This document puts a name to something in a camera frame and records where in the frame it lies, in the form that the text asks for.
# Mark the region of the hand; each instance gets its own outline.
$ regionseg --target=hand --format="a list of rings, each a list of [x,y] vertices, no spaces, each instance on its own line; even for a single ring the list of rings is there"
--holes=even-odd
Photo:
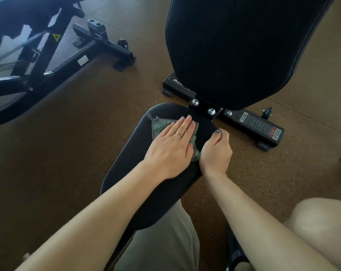
[[[189,142],[195,125],[190,115],[182,117],[168,125],[150,145],[144,162],[160,175],[161,182],[178,176],[190,164],[194,149]]]
[[[216,130],[204,144],[200,152],[199,165],[205,177],[214,174],[226,174],[232,156],[228,140],[229,133],[220,129]]]

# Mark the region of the person's left arm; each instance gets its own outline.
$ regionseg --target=person's left arm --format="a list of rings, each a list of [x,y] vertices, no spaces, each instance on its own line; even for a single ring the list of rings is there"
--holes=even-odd
[[[65,224],[17,271],[103,271],[137,209],[159,183],[189,165],[194,129],[190,116],[169,125],[143,161]]]

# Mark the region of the person's left hand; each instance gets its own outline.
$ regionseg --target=person's left hand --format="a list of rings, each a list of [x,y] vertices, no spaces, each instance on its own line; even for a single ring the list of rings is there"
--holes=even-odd
[[[150,145],[144,162],[150,165],[161,181],[178,176],[190,164],[194,149],[189,143],[195,122],[188,115],[168,125]]]

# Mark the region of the cloth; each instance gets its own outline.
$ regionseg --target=cloth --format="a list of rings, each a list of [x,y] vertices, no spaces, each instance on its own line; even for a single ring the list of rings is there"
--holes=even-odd
[[[150,113],[148,113],[148,118],[152,121],[152,138],[153,140],[158,137],[158,135],[171,123],[175,123],[177,120],[172,119],[161,119],[159,117],[153,118]],[[196,122],[195,130],[191,137],[190,142],[193,144],[194,154],[191,161],[199,161],[200,152],[195,145],[195,140],[197,138],[196,133],[199,127],[199,123]]]
[[[178,201],[153,226],[139,230],[114,271],[198,271],[199,240]]]

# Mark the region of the person's right hand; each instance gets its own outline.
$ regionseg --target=person's right hand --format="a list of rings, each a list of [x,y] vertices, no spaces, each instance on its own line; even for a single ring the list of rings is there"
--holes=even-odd
[[[200,152],[199,165],[204,176],[226,174],[232,150],[229,133],[224,129],[216,130],[204,144]]]

